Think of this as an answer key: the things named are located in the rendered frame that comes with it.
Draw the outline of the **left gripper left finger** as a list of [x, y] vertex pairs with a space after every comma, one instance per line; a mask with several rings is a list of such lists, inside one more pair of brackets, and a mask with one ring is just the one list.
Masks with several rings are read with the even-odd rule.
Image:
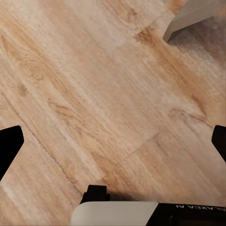
[[0, 130], [0, 181], [24, 143], [19, 125]]

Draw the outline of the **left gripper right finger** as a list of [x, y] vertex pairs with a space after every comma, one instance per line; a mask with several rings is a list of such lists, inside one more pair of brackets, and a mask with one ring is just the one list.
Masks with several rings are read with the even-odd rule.
[[226, 127], [216, 125], [211, 141], [226, 162]]

